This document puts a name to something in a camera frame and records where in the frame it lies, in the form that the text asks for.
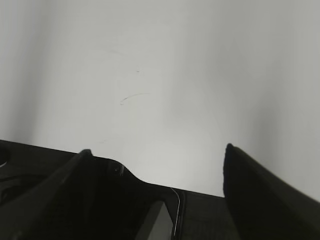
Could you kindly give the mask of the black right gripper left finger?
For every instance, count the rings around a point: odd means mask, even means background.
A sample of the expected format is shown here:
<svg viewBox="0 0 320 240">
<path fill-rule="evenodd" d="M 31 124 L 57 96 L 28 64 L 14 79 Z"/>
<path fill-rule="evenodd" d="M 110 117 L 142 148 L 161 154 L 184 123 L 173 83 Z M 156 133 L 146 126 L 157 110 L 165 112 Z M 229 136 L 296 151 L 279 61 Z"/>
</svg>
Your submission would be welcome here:
<svg viewBox="0 0 320 240">
<path fill-rule="evenodd" d="M 3 240 L 133 240 L 139 230 L 135 177 L 117 161 L 74 155 L 49 175 L 2 178 Z"/>
</svg>

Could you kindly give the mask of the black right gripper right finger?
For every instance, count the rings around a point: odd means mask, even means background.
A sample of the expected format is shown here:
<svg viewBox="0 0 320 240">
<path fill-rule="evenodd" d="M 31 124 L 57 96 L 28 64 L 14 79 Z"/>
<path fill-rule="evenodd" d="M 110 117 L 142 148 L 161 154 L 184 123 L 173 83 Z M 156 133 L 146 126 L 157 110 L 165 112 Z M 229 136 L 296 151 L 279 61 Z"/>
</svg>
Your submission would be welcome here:
<svg viewBox="0 0 320 240">
<path fill-rule="evenodd" d="M 223 193 L 242 240 L 318 240 L 320 203 L 228 144 Z"/>
</svg>

